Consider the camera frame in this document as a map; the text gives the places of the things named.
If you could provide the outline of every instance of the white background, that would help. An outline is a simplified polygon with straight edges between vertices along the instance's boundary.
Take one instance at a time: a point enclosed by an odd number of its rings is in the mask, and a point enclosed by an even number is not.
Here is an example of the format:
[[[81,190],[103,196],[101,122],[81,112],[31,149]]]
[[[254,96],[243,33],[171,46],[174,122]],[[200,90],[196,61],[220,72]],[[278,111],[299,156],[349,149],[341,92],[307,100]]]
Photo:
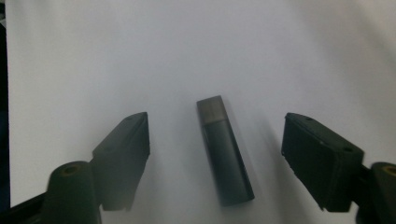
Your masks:
[[[129,213],[104,223],[354,223],[322,212],[280,147],[319,120],[396,162],[393,1],[7,1],[11,201],[88,161],[148,111],[151,155]],[[221,94],[256,195],[219,206],[196,101]]]

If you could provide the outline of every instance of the screw hole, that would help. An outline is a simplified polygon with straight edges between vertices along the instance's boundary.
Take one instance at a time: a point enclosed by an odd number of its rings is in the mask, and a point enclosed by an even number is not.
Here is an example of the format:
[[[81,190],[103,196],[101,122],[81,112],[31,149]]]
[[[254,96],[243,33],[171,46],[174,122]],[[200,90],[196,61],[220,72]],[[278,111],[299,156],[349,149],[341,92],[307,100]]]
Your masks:
[[[353,151],[352,148],[350,148],[350,147],[344,147],[343,150],[345,152],[352,152]]]
[[[389,175],[396,176],[396,167],[395,166],[385,166],[382,169],[384,169],[384,171],[386,173],[388,173]]]
[[[70,176],[75,174],[79,170],[79,165],[70,165],[62,170],[63,176]]]

